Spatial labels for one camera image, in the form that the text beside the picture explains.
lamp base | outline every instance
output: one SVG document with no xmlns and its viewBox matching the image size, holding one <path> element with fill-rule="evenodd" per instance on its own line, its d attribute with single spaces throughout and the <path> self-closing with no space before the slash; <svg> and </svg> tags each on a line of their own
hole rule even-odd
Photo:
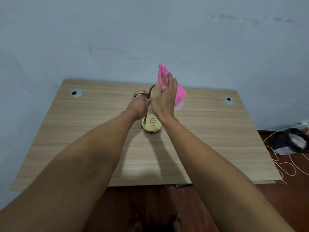
<svg viewBox="0 0 309 232">
<path fill-rule="evenodd" d="M 144 123 L 144 118 L 141 120 L 141 126 L 145 132 L 150 134 L 155 134 L 159 132 L 162 128 L 161 122 L 154 114 L 147 114 L 146 122 Z"/>
</svg>

person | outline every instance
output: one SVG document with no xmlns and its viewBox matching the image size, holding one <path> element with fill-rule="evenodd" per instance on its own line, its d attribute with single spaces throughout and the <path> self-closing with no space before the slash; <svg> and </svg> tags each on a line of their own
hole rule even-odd
<svg viewBox="0 0 309 232">
<path fill-rule="evenodd" d="M 106 190 L 126 136 L 151 103 L 199 197 L 220 231 L 294 231 L 240 170 L 174 117 L 177 80 L 162 74 L 150 100 L 133 97 L 127 109 L 57 154 L 37 178 L 0 212 L 0 231 L 82 231 Z M 142 230 L 138 215 L 129 232 Z M 179 215 L 173 230 L 183 231 Z"/>
</svg>

bare foot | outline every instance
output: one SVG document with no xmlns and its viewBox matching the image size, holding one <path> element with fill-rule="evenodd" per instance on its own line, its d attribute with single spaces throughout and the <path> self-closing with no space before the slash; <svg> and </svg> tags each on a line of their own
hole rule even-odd
<svg viewBox="0 0 309 232">
<path fill-rule="evenodd" d="M 183 232 L 183 222 L 179 214 L 174 216 L 172 228 L 175 232 Z"/>
<path fill-rule="evenodd" d="M 128 232 L 142 232 L 141 228 L 141 220 L 139 219 L 139 215 L 135 213 L 127 223 Z"/>
</svg>

red marking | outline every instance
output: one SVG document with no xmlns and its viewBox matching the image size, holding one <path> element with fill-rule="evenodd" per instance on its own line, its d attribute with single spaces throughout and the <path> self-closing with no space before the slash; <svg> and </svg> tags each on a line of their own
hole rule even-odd
<svg viewBox="0 0 309 232">
<path fill-rule="evenodd" d="M 154 122 L 154 121 L 157 121 L 157 120 L 154 120 L 154 118 L 151 118 L 150 121 L 149 121 L 149 123 L 148 123 L 148 126 L 150 127 L 150 125 L 149 125 L 150 123 L 156 123 L 156 122 Z"/>
</svg>

wooden desk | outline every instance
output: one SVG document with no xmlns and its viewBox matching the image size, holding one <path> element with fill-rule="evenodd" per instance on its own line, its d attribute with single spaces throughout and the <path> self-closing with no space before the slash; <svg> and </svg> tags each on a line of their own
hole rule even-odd
<svg viewBox="0 0 309 232">
<path fill-rule="evenodd" d="M 84 133 L 125 110 L 133 93 L 150 85 L 64 80 L 11 187 L 25 189 L 48 162 Z M 83 89 L 80 97 L 71 90 Z M 236 91 L 185 88 L 175 116 L 255 183 L 281 179 Z M 224 102 L 234 100 L 233 105 Z M 109 186 L 191 183 L 164 128 L 131 128 Z"/>
</svg>

